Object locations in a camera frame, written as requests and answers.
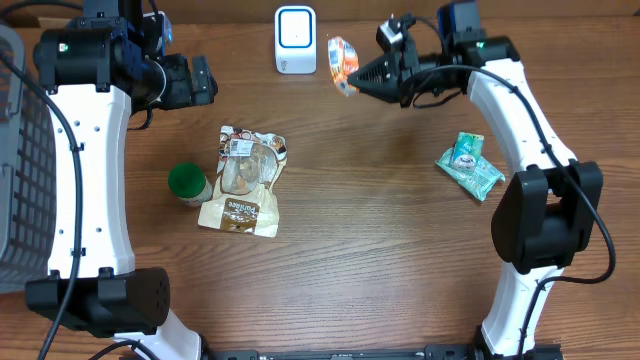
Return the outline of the orange tissue packet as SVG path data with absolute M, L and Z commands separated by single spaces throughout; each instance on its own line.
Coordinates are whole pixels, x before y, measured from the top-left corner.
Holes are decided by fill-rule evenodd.
M 358 93 L 348 77 L 359 69 L 355 48 L 340 36 L 328 40 L 328 59 L 331 77 L 337 90 L 349 97 Z

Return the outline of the teal tissue packet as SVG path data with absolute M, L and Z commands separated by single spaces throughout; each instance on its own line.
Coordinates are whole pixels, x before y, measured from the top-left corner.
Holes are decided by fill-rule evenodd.
M 460 172 L 472 173 L 482 154 L 484 136 L 460 132 L 454 143 L 449 165 Z

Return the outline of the green lidded jar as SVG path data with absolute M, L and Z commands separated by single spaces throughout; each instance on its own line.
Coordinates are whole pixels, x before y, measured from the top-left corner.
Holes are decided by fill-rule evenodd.
M 201 206 L 213 196 L 211 182 L 202 169 L 191 162 L 176 165 L 169 173 L 168 185 L 187 206 Z

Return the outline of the teal wet wipes pack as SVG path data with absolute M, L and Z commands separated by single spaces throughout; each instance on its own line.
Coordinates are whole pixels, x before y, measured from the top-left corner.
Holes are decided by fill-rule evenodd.
M 504 174 L 482 156 L 472 173 L 458 171 L 449 165 L 452 153 L 452 148 L 447 149 L 436 161 L 436 165 L 478 201 L 485 201 L 494 185 L 506 180 Z

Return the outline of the beige snack pouch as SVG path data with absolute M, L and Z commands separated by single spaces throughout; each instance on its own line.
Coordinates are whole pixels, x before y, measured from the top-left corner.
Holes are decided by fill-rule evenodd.
M 198 225 L 275 237 L 280 215 L 273 187 L 287 160 L 284 137 L 223 126 L 212 198 L 201 206 Z

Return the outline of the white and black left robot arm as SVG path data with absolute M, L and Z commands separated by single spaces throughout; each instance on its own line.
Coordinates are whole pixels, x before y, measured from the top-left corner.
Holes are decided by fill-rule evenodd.
M 26 285 L 28 308 L 54 327 L 107 338 L 143 359 L 210 359 L 205 337 L 170 308 L 160 267 L 138 268 L 125 209 L 125 142 L 137 112 L 211 104 L 207 61 L 168 54 L 168 17 L 139 1 L 86 0 L 34 49 L 54 128 L 56 219 L 46 275 Z

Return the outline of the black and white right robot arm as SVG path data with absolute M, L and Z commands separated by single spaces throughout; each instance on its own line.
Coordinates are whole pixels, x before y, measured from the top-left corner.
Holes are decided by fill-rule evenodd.
M 441 7 L 433 28 L 438 53 L 418 52 L 416 17 L 386 20 L 376 39 L 381 55 L 350 74 L 361 93 L 408 107 L 422 93 L 466 94 L 489 124 L 507 161 L 510 182 L 491 220 L 502 261 L 492 307 L 474 340 L 429 345 L 428 359 L 558 359 L 557 345 L 535 341 L 552 287 L 603 227 L 597 206 L 603 175 L 559 139 L 532 94 L 520 54 L 505 36 L 489 36 L 473 1 Z

